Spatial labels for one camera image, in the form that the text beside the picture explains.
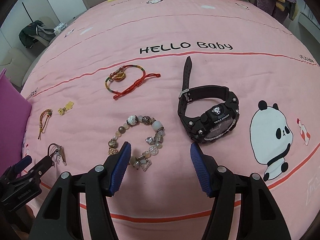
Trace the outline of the purple storage box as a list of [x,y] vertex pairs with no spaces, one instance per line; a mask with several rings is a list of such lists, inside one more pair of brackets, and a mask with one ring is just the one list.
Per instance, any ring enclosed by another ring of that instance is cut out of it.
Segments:
[[0,162],[1,173],[22,159],[25,128],[31,113],[29,103],[1,71],[0,80]]

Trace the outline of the pink printed bed sheet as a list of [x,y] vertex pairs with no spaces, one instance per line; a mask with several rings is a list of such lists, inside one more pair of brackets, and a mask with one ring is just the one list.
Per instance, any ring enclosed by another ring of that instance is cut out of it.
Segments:
[[[201,190],[191,140],[177,114],[185,59],[190,86],[226,86],[239,99],[236,128],[205,154],[232,172],[264,174],[252,150],[258,103],[276,103],[293,142],[289,168],[267,182],[292,239],[319,211],[319,61],[287,28],[237,0],[117,0],[74,21],[44,52],[22,95],[32,105],[24,154],[39,161],[51,143],[66,163],[42,177],[39,211],[58,176],[80,174],[107,158],[108,141],[131,115],[164,126],[163,147],[147,171],[129,167],[108,200],[120,239],[200,239],[213,200]],[[60,116],[59,108],[74,102]]]

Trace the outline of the small yellow flower charm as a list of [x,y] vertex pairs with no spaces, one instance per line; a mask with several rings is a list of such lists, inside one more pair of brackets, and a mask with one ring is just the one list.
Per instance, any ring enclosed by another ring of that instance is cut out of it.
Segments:
[[65,113],[73,108],[74,102],[69,101],[65,107],[59,108],[58,113],[60,116],[65,115]]

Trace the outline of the dark jacket on chair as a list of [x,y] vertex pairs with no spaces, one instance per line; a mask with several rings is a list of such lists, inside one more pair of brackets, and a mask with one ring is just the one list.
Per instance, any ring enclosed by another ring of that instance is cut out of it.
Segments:
[[24,27],[18,36],[25,48],[31,48],[38,41],[36,37],[50,42],[55,34],[54,29],[48,28],[42,21],[36,20]]

